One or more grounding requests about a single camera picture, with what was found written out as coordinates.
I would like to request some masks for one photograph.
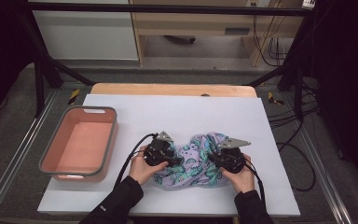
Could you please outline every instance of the paisley cloth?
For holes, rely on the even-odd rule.
[[[171,144],[170,148],[175,150],[175,155],[184,158],[184,161],[156,173],[154,180],[165,189],[225,185],[228,180],[208,159],[208,153],[220,151],[217,145],[226,139],[228,136],[221,133],[208,133],[193,136],[190,143],[183,147]]]

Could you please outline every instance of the person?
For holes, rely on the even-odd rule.
[[[141,186],[158,171],[163,170],[168,163],[165,161],[157,166],[149,166],[144,159],[143,150],[131,159],[130,173],[113,189],[113,191],[98,204],[79,224],[122,224],[126,223],[130,209],[144,196]],[[254,174],[246,167],[232,174],[220,168],[222,174],[231,182],[238,193],[234,199],[240,215],[241,224],[273,223],[267,210],[255,190]]]

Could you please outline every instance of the white table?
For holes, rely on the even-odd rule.
[[[260,99],[89,94],[84,105],[108,105],[117,111],[117,141],[107,177],[99,183],[51,179],[39,212],[88,213],[112,190],[121,166],[138,141],[148,133],[166,131],[176,145],[187,144],[193,135],[208,132],[252,142],[241,151],[252,157],[263,181],[268,213],[273,217],[300,215]],[[230,185],[165,190],[150,180],[143,190],[145,196],[131,209],[131,216],[237,215],[233,202],[236,193]]]

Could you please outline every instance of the white cabinet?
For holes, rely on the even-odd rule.
[[[30,2],[128,4],[127,0],[31,0]],[[55,59],[136,60],[130,13],[34,11]]]

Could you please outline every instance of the orange object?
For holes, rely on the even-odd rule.
[[[70,107],[40,160],[40,170],[57,180],[103,180],[117,128],[117,112],[112,107]]]

